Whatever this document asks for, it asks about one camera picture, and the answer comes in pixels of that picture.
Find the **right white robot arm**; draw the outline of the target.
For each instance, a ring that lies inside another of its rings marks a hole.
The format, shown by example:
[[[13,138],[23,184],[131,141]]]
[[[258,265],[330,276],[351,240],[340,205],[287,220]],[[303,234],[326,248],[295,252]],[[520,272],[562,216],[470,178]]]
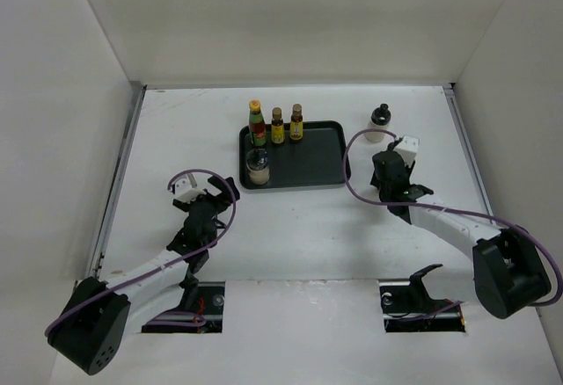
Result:
[[[370,184],[392,214],[471,260],[476,298],[489,314],[505,319],[552,291],[537,247],[523,232],[447,209],[431,189],[410,182],[412,169],[394,150],[375,154],[372,163]]]

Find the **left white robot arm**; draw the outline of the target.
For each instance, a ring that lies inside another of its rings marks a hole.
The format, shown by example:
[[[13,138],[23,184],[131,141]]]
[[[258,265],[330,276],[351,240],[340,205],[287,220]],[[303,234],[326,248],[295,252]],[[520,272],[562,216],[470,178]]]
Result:
[[[195,275],[232,222],[240,193],[232,178],[209,171],[213,194],[197,186],[193,170],[173,177],[172,204],[186,214],[182,227],[153,259],[113,280],[94,276],[75,288],[62,313],[46,329],[48,344],[88,375],[101,372],[122,340],[144,327],[198,330],[207,322],[197,303]]]

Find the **clear jar with white powder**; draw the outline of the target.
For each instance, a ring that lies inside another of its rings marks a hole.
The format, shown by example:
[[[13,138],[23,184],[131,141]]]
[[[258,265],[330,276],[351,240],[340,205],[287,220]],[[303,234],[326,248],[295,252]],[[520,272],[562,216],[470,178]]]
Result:
[[[270,179],[268,153],[263,148],[251,149],[245,155],[246,171],[251,182],[264,185]]]

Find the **small amber sauce bottle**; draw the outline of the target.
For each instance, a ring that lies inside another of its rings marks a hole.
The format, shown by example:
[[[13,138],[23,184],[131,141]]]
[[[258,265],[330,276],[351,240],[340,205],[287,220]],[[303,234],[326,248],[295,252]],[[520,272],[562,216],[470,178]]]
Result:
[[[289,139],[293,142],[300,142],[303,139],[303,108],[300,104],[292,106]]]

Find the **tall red green sauce bottle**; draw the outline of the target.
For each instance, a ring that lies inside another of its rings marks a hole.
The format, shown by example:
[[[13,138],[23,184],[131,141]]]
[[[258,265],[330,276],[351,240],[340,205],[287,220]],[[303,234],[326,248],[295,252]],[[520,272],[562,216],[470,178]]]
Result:
[[[261,111],[261,103],[257,100],[249,102],[249,131],[251,143],[256,148],[262,148],[267,142],[266,123]]]

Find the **white bottle black cap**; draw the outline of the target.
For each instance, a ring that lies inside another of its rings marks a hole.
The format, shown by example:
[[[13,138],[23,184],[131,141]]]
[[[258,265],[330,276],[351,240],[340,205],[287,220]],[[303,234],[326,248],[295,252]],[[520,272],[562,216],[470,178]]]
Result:
[[[381,142],[385,137],[385,133],[382,133],[382,130],[386,130],[390,122],[391,110],[386,103],[382,103],[372,111],[369,117],[369,123],[367,125],[369,132],[364,134],[365,138],[369,142]]]

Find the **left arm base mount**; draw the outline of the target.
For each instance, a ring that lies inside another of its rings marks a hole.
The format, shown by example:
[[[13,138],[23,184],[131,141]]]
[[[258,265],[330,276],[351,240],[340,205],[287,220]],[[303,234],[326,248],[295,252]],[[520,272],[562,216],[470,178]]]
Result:
[[[201,282],[185,292],[180,304],[142,327],[149,334],[212,334],[223,332],[225,282]]]

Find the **small yellow label bottle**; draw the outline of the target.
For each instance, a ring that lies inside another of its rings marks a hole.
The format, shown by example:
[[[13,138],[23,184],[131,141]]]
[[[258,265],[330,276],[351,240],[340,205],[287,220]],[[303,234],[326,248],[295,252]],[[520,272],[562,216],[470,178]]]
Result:
[[[282,145],[285,142],[284,122],[280,107],[274,107],[272,110],[271,141],[275,146]]]

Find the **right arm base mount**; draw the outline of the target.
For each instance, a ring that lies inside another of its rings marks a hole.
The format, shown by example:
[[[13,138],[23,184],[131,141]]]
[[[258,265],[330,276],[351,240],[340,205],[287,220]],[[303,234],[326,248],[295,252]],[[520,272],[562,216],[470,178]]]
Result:
[[[465,333],[462,302],[432,298],[423,283],[430,272],[441,267],[442,264],[432,264],[406,279],[379,281],[386,333]]]

